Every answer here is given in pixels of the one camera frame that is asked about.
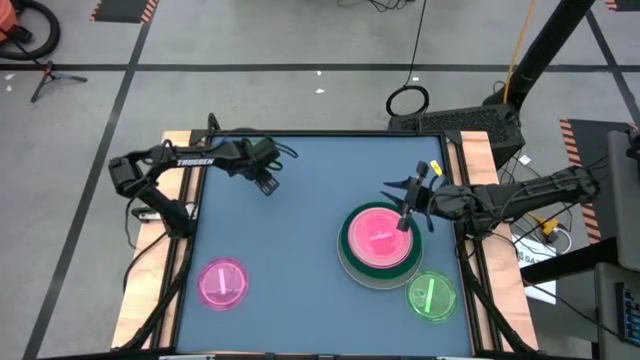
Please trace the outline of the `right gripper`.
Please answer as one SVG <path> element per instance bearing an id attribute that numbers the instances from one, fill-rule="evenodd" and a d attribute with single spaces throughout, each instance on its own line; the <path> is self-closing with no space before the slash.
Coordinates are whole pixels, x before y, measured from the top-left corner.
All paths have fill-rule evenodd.
<path id="1" fill-rule="evenodd" d="M 430 200 L 434 198 L 433 189 L 435 181 L 441 176 L 441 167 L 436 160 L 429 163 L 419 161 L 416 167 L 416 176 L 408 177 L 401 181 L 384 182 L 385 186 L 406 191 L 404 197 L 398 197 L 385 191 L 381 194 L 388 198 L 395 206 L 400 208 L 400 220 L 397 229 L 403 232 L 409 230 L 409 222 L 414 212 L 425 215 L 427 228 L 434 231 L 430 215 Z"/>

